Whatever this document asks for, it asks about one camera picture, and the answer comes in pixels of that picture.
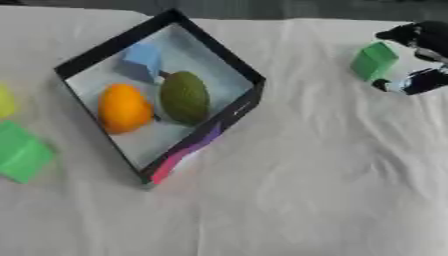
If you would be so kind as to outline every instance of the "blue cube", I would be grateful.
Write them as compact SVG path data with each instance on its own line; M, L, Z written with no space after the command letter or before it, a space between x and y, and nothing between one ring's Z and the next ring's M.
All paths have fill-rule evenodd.
M124 61L145 68L152 81L159 76L162 66L159 49L149 43L138 43L131 46L126 52Z

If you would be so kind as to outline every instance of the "white fabric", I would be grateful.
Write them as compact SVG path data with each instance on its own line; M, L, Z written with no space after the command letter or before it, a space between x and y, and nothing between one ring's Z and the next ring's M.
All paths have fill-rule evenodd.
M51 68L145 17L0 7L0 19L0 78L58 151L32 184L0 180L1 255L448 254L448 90L383 93L347 68L398 23L197 20L268 77L264 99L142 191ZM397 49L388 79L425 67Z

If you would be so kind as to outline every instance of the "green fruit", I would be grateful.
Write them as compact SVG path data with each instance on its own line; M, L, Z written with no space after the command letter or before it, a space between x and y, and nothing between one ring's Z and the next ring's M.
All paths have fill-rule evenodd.
M208 118L210 96L196 75L180 71L162 84L160 100L165 112L175 121L196 125Z

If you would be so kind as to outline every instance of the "yellow object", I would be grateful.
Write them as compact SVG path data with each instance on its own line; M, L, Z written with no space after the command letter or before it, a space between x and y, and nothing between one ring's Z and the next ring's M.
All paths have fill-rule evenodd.
M109 86L99 99L98 114L107 132L131 132L150 122L152 105L140 91L128 84Z
M12 93L5 85L0 84L0 118L8 117L16 111Z

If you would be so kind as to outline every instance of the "orange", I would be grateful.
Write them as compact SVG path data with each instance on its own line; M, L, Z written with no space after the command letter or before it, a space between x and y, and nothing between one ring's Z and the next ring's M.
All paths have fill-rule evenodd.
M100 96L98 115L107 132L120 134L149 123L153 108L137 88L112 84Z

